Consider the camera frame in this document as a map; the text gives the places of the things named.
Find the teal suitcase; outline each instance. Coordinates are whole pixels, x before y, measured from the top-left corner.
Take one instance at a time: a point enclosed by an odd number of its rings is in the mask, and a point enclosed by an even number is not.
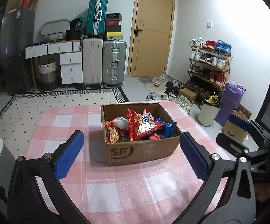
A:
[[[90,0],[87,14],[86,33],[103,38],[105,32],[108,0]]]

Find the blue snack bag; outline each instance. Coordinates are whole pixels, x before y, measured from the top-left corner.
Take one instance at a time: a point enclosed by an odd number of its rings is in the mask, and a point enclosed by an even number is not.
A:
[[[164,123],[163,126],[157,131],[159,137],[161,139],[170,138],[176,129],[176,122],[166,123],[163,122],[159,117],[155,118],[155,121]]]

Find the wooden door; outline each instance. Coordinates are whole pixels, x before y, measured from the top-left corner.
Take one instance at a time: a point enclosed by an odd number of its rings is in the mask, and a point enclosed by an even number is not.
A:
[[[130,76],[166,72],[173,15],[174,0],[138,0]]]

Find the cardboard box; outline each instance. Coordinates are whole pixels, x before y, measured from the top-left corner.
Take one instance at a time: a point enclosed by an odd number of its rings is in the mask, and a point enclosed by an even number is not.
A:
[[[243,118],[245,120],[249,120],[249,118],[247,116],[245,116],[239,110],[233,110],[232,113],[240,116],[241,118]],[[224,133],[226,133],[227,135],[231,136],[234,140],[236,140],[236,141],[238,141],[240,143],[242,143],[243,140],[248,135],[248,132],[247,131],[244,131],[243,129],[239,128],[238,126],[230,123],[229,120],[227,120],[227,122],[225,123],[222,131]]]
[[[191,102],[195,102],[197,94],[192,92],[191,90],[187,88],[183,88],[179,90],[179,95],[183,95],[186,98],[188,98]]]
[[[160,117],[164,122],[173,122],[169,114],[159,103],[101,106],[102,131],[107,148],[108,165],[125,165],[160,159],[171,156],[177,148],[179,136],[182,133],[178,127],[176,127],[173,137],[167,139],[128,141],[115,144],[107,142],[105,120],[111,121],[116,117],[126,117],[127,109],[142,113],[146,107],[149,107],[149,111],[154,117]]]

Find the purple gift bag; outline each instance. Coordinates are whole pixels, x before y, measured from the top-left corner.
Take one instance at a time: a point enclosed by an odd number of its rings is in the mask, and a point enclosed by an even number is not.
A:
[[[221,97],[222,108],[215,118],[216,122],[221,126],[225,125],[231,111],[238,108],[245,91],[243,86],[235,84],[234,81],[226,84]]]

